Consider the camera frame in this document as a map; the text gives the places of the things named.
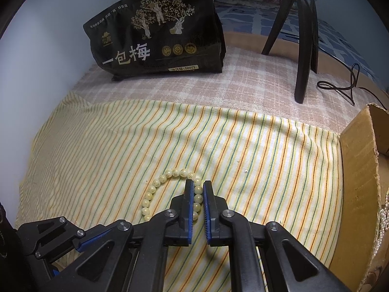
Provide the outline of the black tripod stand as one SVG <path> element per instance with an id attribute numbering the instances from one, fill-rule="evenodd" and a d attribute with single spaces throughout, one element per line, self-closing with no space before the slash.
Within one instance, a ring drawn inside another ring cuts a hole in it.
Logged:
<path id="1" fill-rule="evenodd" d="M 318 72 L 318 18 L 315 0 L 282 0 L 266 43 L 263 55 L 269 55 L 293 4 L 297 5 L 299 50 L 294 98 L 303 103 L 310 72 Z"/>

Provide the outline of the black plum snack bag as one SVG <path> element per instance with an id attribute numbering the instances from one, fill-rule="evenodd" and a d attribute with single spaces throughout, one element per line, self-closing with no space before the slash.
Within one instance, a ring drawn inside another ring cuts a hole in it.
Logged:
<path id="1" fill-rule="evenodd" d="M 223 69 L 225 40 L 214 0 L 120 0 L 83 29 L 97 65 L 114 82 Z"/>

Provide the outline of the open cardboard box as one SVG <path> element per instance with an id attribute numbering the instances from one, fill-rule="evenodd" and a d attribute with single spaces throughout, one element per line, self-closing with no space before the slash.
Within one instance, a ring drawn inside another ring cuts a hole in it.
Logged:
<path id="1" fill-rule="evenodd" d="M 388 266 L 388 112 L 370 103 L 340 135 L 344 195 L 330 271 L 370 291 Z"/>

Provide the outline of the blue white patterned quilt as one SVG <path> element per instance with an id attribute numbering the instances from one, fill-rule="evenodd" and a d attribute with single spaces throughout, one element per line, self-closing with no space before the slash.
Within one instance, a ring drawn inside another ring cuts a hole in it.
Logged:
<path id="1" fill-rule="evenodd" d="M 215 0 L 225 30 L 267 36 L 282 0 Z M 315 0 L 319 45 L 388 84 L 388 32 L 367 0 Z"/>

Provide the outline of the pink checkered bed sheet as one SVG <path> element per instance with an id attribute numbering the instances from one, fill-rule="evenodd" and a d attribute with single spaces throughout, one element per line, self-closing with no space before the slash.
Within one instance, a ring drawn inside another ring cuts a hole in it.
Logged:
<path id="1" fill-rule="evenodd" d="M 260 35 L 225 33 L 222 73 L 148 75 L 113 82 L 110 74 L 92 65 L 72 90 L 90 103 L 140 99 L 231 108 L 285 117 L 337 133 L 367 104 L 388 107 L 388 95 L 364 74 L 353 90 L 353 103 L 333 90 L 317 88 L 318 81 L 336 86 L 349 83 L 345 67 L 325 54 L 319 55 L 318 72 L 309 75 L 303 103 L 297 103 L 297 45 L 278 40 L 269 55 L 262 55 L 264 41 Z"/>

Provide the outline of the yellow striped bed cloth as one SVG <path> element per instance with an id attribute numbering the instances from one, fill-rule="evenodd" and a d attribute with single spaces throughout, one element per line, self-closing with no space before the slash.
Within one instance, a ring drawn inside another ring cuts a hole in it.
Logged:
<path id="1" fill-rule="evenodd" d="M 162 291 L 232 291 L 229 249 L 207 243 L 206 181 L 229 209 L 278 222 L 330 271 L 344 195 L 340 137 L 234 109 L 93 104 L 69 93 L 32 142 L 17 230 L 61 216 L 85 231 L 144 223 L 184 193 L 186 180 L 194 182 L 192 242 L 169 248 Z M 39 287 L 54 277 L 52 258 L 27 258 Z"/>

